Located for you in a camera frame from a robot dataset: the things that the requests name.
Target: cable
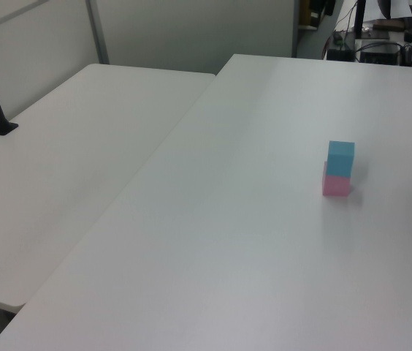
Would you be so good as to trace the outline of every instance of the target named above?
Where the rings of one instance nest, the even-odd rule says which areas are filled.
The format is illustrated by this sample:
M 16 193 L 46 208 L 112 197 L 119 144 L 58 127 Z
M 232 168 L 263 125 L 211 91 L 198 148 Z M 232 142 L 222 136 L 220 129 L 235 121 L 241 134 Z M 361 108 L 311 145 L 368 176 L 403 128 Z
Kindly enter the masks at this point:
M 355 6 L 357 6 L 358 1 L 355 1 L 355 4 L 353 5 L 353 7 L 346 13 L 346 15 L 344 17 L 342 17 L 338 22 L 336 22 L 335 24 L 335 29 L 337 27 L 337 25 L 339 23 L 341 23 L 343 20 L 346 19 L 347 16 L 351 15 L 352 16 L 352 11 L 354 11 Z M 331 35 L 328 37 L 326 43 L 324 44 L 323 47 L 323 51 L 321 52 L 321 59 L 324 59 L 324 55 L 326 55 L 326 52 L 328 50 L 328 46 L 329 46 L 329 41 L 331 40 Z
M 376 48 L 378 46 L 384 46 L 384 45 L 397 45 L 399 46 L 401 49 L 403 49 L 404 47 L 398 43 L 398 42 L 372 42 L 370 44 L 367 44 L 365 46 L 362 46 L 360 49 L 355 50 L 356 53 L 358 53 L 359 51 L 365 50 L 365 49 L 371 49 L 371 48 Z
M 347 33 L 349 32 L 349 26 L 351 25 L 351 18 L 352 18 L 352 12 L 355 9 L 355 5 L 351 8 L 351 13 L 349 15 L 349 20 L 347 22 L 347 29 L 346 29 L 346 35 L 344 36 L 344 45 L 346 44 L 346 37 L 347 37 Z
M 354 4 L 353 7 L 347 12 L 347 14 L 346 14 L 344 17 L 342 17 L 338 22 L 336 22 L 336 24 L 335 24 L 335 29 L 336 29 L 336 27 L 337 27 L 337 25 L 338 25 L 339 23 L 341 23 L 344 19 L 346 19 L 347 16 L 349 16 L 349 13 L 351 13 L 351 11 L 355 8 L 355 6 L 357 6 L 357 2 L 358 2 L 358 1 L 355 1 L 355 4 Z

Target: white table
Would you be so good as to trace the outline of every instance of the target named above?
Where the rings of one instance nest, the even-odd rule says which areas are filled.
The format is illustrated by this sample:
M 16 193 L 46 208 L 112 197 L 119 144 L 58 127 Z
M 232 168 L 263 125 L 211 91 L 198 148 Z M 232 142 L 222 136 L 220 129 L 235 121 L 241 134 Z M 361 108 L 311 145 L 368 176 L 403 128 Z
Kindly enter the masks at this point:
M 234 56 L 2 350 L 411 351 L 412 69 Z
M 213 75 L 91 65 L 0 137 L 0 308 L 16 312 Z

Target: floor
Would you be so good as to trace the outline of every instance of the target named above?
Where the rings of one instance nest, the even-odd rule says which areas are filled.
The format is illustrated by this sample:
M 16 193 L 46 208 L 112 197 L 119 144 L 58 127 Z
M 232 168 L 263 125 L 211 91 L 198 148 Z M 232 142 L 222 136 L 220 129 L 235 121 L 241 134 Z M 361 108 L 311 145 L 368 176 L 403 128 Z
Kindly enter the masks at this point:
M 343 2 L 343 0 L 336 0 L 332 16 L 325 16 L 317 31 L 299 32 L 299 42 L 297 44 L 297 57 L 299 59 L 321 59 L 324 44 L 335 28 Z

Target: wall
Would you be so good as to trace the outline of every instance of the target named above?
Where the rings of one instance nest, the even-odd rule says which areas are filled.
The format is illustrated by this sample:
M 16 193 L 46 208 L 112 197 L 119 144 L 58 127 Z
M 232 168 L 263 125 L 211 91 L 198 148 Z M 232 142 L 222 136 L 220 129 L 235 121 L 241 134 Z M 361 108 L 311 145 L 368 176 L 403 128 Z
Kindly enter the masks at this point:
M 111 64 L 217 74 L 234 53 L 291 56 L 295 0 L 91 0 Z
M 97 62 L 84 0 L 50 0 L 1 24 L 0 103 L 5 116 L 11 119 Z

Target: stacked cubes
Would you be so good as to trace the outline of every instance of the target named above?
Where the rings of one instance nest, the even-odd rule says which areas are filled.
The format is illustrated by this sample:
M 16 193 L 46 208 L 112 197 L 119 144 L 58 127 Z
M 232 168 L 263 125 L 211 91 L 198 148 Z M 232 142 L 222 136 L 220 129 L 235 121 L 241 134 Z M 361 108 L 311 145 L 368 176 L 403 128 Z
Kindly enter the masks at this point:
M 354 152 L 354 143 L 329 142 L 328 160 L 324 163 L 323 172 L 323 196 L 349 195 Z

